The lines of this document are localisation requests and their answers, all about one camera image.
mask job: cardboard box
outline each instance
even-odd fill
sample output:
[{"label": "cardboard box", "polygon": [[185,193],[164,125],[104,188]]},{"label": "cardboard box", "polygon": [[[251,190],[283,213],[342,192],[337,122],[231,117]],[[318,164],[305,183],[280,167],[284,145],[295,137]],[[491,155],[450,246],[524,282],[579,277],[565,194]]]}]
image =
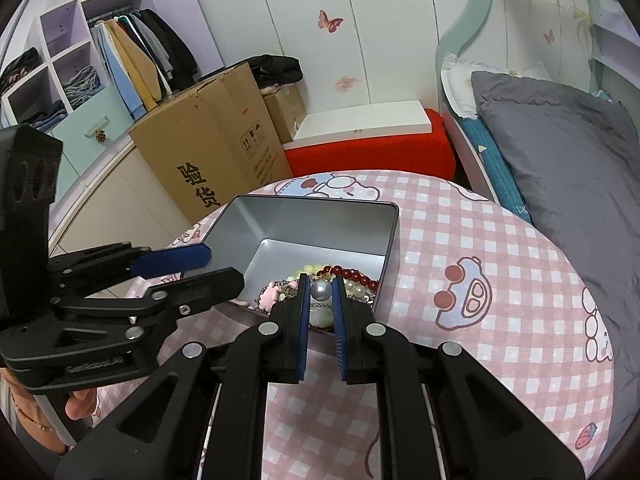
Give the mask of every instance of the cardboard box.
[{"label": "cardboard box", "polygon": [[298,86],[285,86],[265,96],[264,103],[267,105],[280,142],[283,144],[291,142],[306,117],[305,104],[300,97]]},{"label": "cardboard box", "polygon": [[155,108],[130,135],[190,222],[237,194],[292,177],[247,64]]}]

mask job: open metal box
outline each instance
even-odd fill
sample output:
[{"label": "open metal box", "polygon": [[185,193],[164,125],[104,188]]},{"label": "open metal box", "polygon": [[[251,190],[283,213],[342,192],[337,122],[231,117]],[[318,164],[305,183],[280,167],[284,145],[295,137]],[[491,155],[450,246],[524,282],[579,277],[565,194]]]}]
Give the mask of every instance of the open metal box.
[{"label": "open metal box", "polygon": [[[355,268],[378,279],[372,305],[386,322],[399,269],[399,209],[389,202],[239,195],[226,206],[203,243],[211,249],[209,270],[235,267],[244,274],[238,300],[255,304],[270,281],[280,281],[308,264]],[[243,324],[268,316],[233,303],[216,306]],[[334,351],[331,333],[312,329],[312,348]]]}]

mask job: pink plaid bedsheet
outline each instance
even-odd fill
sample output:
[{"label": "pink plaid bedsheet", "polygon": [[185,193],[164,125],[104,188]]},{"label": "pink plaid bedsheet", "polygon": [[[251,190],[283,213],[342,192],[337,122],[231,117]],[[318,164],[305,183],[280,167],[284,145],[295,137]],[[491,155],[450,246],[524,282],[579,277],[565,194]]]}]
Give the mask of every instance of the pink plaid bedsheet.
[{"label": "pink plaid bedsheet", "polygon": [[[256,193],[397,203],[402,263],[388,325],[423,345],[460,343],[591,472],[609,431],[612,350],[589,291],[542,234],[455,184],[401,171],[315,174]],[[174,245],[200,242],[222,210]],[[175,279],[138,279],[128,296]],[[159,360],[191,340],[232,341],[245,328],[215,309],[181,320]],[[140,382],[102,388],[97,421]],[[309,351],[303,383],[269,386],[262,480],[368,479],[377,431],[375,388],[346,386],[335,358]],[[374,452],[369,470],[375,461]]]}]

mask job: red cushion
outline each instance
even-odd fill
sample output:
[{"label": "red cushion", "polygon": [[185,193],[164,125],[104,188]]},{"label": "red cushion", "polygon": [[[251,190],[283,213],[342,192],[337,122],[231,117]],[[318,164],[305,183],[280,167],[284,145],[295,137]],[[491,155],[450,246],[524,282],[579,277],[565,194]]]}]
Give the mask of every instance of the red cushion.
[{"label": "red cushion", "polygon": [[442,118],[427,109],[430,134],[342,140],[285,151],[293,176],[325,171],[399,170],[453,180],[456,159]]}]

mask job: jewelry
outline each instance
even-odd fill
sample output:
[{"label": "jewelry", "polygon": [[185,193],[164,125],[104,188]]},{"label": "jewelry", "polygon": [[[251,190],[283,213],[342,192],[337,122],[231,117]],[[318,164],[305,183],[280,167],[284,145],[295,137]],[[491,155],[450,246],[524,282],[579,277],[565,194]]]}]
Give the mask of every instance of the jewelry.
[{"label": "jewelry", "polygon": [[298,293],[300,274],[306,274],[311,280],[312,303],[310,325],[318,330],[333,332],[333,314],[331,314],[331,282],[335,276],[342,276],[347,297],[372,306],[378,292],[378,280],[372,280],[357,269],[341,266],[306,265],[296,270],[286,280],[269,282],[255,299],[255,305],[248,306],[269,315],[278,301],[295,298]]},{"label": "jewelry", "polygon": [[37,420],[33,420],[29,415],[27,415],[16,403],[14,399],[14,395],[11,395],[11,399],[14,402],[15,409],[20,413],[24,418],[26,418],[32,424],[35,424],[42,431],[56,431],[52,426],[45,426],[44,424],[40,424]]}]

